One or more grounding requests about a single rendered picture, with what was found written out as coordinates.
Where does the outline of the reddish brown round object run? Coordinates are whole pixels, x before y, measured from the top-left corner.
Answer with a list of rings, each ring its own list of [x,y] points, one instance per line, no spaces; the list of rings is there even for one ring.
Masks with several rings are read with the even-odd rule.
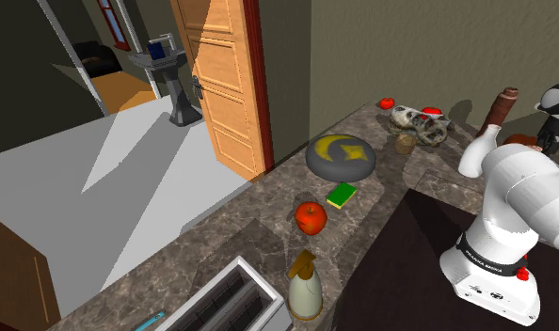
[[[536,141],[537,138],[535,136],[529,136],[525,134],[512,134],[504,140],[503,144],[521,144],[531,147],[536,145]]]

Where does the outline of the brown bottle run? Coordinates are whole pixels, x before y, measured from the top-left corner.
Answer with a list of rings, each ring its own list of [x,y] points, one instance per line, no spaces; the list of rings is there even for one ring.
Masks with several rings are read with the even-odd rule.
[[[481,136],[489,124],[501,126],[507,114],[516,103],[518,95],[519,90],[516,87],[506,87],[501,93],[499,93],[490,106],[490,110],[487,113],[483,125],[475,136]]]

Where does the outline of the white vase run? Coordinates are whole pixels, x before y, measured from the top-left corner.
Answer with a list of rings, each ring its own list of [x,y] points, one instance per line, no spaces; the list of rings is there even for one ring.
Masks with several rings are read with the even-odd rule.
[[[464,150],[457,171],[468,178],[478,178],[483,174],[484,158],[497,148],[497,135],[501,127],[488,124],[485,131],[476,137]]]

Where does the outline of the grey patterned skull figure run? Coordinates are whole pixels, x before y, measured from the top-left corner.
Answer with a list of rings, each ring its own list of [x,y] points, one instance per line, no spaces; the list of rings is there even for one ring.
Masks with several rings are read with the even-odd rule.
[[[417,109],[398,105],[391,110],[387,130],[394,135],[410,134],[420,145],[438,147],[455,125],[444,115],[426,114]]]

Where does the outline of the small tan cup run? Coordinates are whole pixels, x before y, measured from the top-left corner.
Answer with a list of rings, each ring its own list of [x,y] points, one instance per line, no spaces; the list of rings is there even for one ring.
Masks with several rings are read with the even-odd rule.
[[[417,138],[412,134],[399,134],[396,138],[395,149],[401,155],[410,155],[417,142]]]

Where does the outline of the dark robot stand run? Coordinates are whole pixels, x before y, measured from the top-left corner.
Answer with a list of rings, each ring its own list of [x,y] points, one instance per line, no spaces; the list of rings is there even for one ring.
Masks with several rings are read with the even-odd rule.
[[[529,327],[456,296],[439,267],[475,216],[407,190],[349,278],[336,331],[559,331],[559,250],[537,244],[528,255],[540,294]]]

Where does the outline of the grey cushion with yellow moon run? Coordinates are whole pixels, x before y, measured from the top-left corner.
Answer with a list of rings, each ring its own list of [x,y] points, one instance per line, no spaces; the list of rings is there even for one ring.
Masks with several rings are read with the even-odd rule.
[[[306,165],[316,176],[334,182],[361,181],[375,169],[375,151],[366,141],[348,134],[329,134],[311,142]]]

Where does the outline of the green and yellow sponge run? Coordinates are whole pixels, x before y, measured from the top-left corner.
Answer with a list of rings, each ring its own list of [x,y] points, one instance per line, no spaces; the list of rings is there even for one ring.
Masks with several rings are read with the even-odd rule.
[[[337,209],[341,209],[356,192],[356,187],[349,183],[341,182],[328,194],[327,203]]]

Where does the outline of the red apple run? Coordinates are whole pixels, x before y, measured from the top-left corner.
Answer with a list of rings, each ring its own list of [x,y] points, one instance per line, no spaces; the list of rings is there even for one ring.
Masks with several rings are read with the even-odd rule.
[[[317,202],[306,201],[295,210],[297,226],[307,235],[318,234],[327,223],[327,213]]]

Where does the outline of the cream spray bottle gold top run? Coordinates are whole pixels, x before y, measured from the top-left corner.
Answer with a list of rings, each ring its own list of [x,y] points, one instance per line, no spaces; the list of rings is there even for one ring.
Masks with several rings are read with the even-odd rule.
[[[313,264],[315,259],[312,252],[304,249],[287,273],[290,278],[287,305],[302,321],[315,319],[323,308],[322,285]]]

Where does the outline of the orange wooden door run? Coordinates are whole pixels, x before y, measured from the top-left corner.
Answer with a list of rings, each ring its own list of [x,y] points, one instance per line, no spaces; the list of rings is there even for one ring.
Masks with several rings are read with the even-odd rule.
[[[244,179],[273,164],[267,114],[258,105],[248,0],[169,0],[216,159]]]

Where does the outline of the white toaster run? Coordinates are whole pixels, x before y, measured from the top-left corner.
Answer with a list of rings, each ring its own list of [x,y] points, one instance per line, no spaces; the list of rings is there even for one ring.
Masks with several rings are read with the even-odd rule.
[[[236,257],[155,331],[290,331],[283,297]]]

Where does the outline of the teal pen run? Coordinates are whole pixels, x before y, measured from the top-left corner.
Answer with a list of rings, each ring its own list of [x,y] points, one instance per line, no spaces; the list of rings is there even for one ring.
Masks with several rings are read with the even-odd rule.
[[[137,323],[134,327],[131,328],[131,331],[144,331],[147,327],[162,319],[165,314],[166,312],[163,309],[159,310],[149,317],[145,318],[141,322]]]

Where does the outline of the red framed window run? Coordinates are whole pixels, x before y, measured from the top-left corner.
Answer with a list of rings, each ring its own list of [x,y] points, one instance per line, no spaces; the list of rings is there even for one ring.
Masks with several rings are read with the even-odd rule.
[[[110,30],[111,35],[115,41],[114,47],[129,52],[131,50],[129,43],[121,29],[119,19],[116,11],[114,10],[110,0],[96,0],[104,20]]]

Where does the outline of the brown wooden cabinet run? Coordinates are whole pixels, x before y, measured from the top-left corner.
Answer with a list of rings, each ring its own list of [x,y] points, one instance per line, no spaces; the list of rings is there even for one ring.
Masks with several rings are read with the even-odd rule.
[[[0,222],[0,323],[46,331],[60,320],[47,259]]]

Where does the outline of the grey pedestal sink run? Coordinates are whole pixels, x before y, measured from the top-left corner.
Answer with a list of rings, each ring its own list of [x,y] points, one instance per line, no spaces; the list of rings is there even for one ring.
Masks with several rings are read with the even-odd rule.
[[[171,33],[150,39],[146,52],[130,55],[129,59],[141,69],[164,76],[173,106],[169,118],[173,124],[184,127],[202,119],[202,114],[191,105],[180,84],[178,69],[187,58],[185,51],[177,49]]]

